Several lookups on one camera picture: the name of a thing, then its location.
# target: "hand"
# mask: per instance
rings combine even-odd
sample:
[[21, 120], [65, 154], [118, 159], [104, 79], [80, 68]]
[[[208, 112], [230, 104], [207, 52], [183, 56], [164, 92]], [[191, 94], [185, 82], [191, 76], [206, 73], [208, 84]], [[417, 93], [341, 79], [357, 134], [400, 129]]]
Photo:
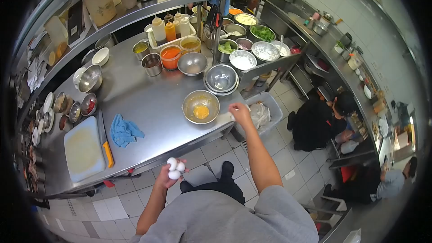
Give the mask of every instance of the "hand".
[[234, 116], [235, 121], [240, 124], [243, 129], [251, 126], [254, 127], [251, 114], [246, 105], [240, 102], [232, 103], [228, 106], [228, 111]]
[[[181, 161], [186, 164], [187, 160], [177, 159], [177, 161]], [[165, 164], [162, 166], [161, 171], [156, 178], [155, 186], [162, 187], [163, 189], [169, 189], [172, 187], [177, 181], [181, 181], [183, 179], [183, 175], [180, 176], [178, 180], [173, 180], [168, 177], [170, 164]]]

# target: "plastic bag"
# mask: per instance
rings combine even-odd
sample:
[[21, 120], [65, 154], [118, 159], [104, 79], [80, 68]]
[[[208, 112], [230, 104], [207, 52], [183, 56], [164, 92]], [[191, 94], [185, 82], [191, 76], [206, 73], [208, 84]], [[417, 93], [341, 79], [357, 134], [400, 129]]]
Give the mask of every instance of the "plastic bag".
[[270, 110], [264, 106], [264, 104], [253, 104], [250, 106], [250, 109], [252, 122], [254, 123], [256, 129], [258, 129], [260, 126], [266, 125], [270, 121]]

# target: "white cutting board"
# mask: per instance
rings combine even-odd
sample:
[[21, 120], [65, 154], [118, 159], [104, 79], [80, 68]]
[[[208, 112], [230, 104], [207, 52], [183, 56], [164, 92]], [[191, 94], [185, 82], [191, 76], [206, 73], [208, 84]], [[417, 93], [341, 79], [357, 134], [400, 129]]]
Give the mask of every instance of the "white cutting board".
[[94, 116], [89, 116], [64, 136], [64, 151], [73, 182], [105, 170], [98, 122]]

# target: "gray sweatshirt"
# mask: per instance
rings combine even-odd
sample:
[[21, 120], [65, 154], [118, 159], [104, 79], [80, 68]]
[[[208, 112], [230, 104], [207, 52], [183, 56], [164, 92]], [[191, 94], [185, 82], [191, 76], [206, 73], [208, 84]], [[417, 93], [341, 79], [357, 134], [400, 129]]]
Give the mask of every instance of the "gray sweatshirt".
[[281, 186], [264, 189], [255, 211], [221, 192], [198, 190], [179, 195], [148, 232], [129, 243], [317, 243], [306, 210]]

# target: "floor drain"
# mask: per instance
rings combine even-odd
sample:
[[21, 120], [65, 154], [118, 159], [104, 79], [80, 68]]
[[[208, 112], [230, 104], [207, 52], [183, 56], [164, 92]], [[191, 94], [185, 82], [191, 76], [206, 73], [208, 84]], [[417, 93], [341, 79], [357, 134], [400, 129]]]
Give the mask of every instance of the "floor drain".
[[70, 199], [68, 199], [67, 204], [68, 204], [68, 206], [69, 206], [70, 213], [71, 213], [73, 216], [76, 216], [77, 213], [75, 212], [75, 209], [73, 208], [73, 204], [72, 204], [72, 202], [71, 202]]

